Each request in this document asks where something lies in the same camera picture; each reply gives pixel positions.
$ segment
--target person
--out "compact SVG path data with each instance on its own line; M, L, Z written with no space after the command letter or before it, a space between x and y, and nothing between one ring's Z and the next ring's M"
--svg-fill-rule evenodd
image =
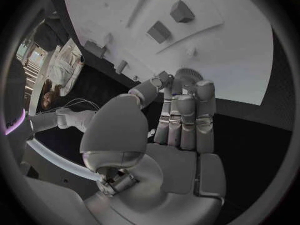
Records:
M43 110L50 109L59 97L66 96L71 91L83 66L83 56L71 38L62 48L56 47L42 88Z

